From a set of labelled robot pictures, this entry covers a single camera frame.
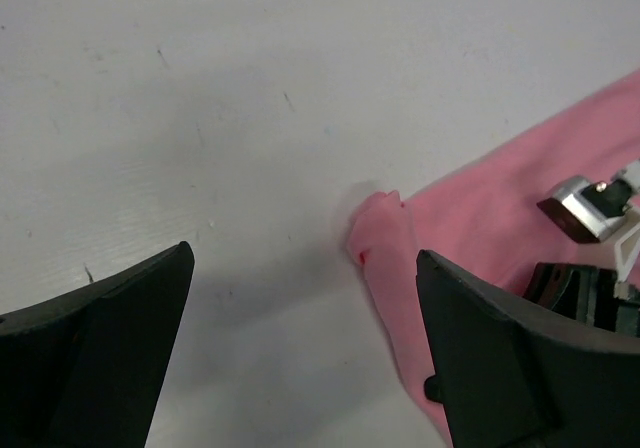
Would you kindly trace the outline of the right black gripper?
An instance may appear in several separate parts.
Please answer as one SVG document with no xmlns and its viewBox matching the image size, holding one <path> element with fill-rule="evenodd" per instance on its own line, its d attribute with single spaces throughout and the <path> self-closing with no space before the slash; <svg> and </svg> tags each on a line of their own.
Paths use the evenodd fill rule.
<svg viewBox="0 0 640 448">
<path fill-rule="evenodd" d="M 591 265 L 539 263 L 524 298 L 588 326 L 639 336 L 639 289 Z"/>
</svg>

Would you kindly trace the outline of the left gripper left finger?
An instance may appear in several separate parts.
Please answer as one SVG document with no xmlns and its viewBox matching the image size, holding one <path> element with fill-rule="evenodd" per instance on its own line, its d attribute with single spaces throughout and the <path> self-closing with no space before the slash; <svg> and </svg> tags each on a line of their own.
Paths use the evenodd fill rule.
<svg viewBox="0 0 640 448">
<path fill-rule="evenodd" d="M 142 447 L 194 271 L 181 242 L 1 317 L 4 447 Z"/>
</svg>

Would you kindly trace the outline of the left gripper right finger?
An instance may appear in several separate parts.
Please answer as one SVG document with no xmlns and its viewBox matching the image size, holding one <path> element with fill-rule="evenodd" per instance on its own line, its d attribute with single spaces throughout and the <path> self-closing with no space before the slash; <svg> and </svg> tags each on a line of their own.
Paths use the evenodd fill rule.
<svg viewBox="0 0 640 448">
<path fill-rule="evenodd" d="M 566 318 L 429 250 L 417 294 L 456 447 L 635 447 L 639 336 Z"/>
</svg>

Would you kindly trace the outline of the pink t shirt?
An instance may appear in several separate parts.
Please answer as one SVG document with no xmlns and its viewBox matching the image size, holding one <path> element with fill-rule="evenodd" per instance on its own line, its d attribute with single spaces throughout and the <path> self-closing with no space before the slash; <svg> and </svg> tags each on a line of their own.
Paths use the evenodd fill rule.
<svg viewBox="0 0 640 448">
<path fill-rule="evenodd" d="M 573 175 L 604 179 L 639 156 L 639 76 L 631 73 L 410 198 L 377 192 L 353 214 L 347 249 L 390 340 L 399 377 L 444 440 L 442 406 L 423 392 L 434 371 L 419 309 L 416 258 L 432 249 L 522 294 L 541 261 L 582 263 L 538 201 Z"/>
</svg>

